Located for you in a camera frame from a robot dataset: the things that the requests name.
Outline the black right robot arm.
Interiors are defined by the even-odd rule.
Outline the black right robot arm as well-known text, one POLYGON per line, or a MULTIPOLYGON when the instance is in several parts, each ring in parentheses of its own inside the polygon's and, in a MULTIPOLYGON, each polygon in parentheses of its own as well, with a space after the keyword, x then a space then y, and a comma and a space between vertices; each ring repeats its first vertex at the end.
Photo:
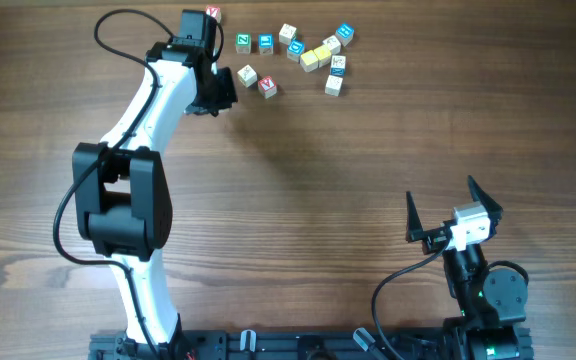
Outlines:
POLYGON ((452 218, 425 229, 410 192, 406 194, 409 242, 426 255, 443 258, 449 292, 459 317, 444 320, 437 356, 461 360, 526 360, 534 357, 526 320, 529 276, 516 263, 486 260, 482 244, 496 235, 503 208, 468 178, 472 201, 452 210, 452 218))

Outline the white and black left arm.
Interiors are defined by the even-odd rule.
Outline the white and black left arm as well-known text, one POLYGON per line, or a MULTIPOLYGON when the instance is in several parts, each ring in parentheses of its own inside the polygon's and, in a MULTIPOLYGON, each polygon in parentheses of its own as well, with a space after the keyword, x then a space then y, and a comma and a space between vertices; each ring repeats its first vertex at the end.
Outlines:
POLYGON ((80 236, 115 273, 127 337, 155 351, 177 342, 181 325, 163 267, 173 208, 162 156, 183 116, 218 116, 236 103, 230 69, 217 66, 223 44, 214 17, 185 10, 179 32, 137 59, 144 77, 134 98, 99 143, 75 149, 73 183, 53 222, 58 231, 75 203, 80 236))

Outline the red A wooden block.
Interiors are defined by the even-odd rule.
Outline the red A wooden block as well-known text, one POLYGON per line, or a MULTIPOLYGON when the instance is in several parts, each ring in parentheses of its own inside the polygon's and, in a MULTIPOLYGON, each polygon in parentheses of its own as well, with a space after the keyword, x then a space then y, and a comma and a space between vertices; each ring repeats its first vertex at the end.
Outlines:
POLYGON ((257 82, 259 92, 265 99, 277 94, 277 83, 271 76, 266 76, 257 82))

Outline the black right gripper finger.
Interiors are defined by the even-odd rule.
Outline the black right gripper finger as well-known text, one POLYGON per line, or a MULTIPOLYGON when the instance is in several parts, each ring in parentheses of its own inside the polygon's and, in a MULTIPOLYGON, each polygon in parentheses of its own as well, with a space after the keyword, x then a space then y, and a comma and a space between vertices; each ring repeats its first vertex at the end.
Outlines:
POLYGON ((472 199, 481 203, 488 212, 491 223, 497 225, 502 218, 503 208, 479 186, 471 175, 468 176, 468 188, 472 199))
POLYGON ((407 226, 406 241, 415 242, 423 238, 424 229, 415 206, 415 202, 410 191, 406 192, 407 204, 407 226))

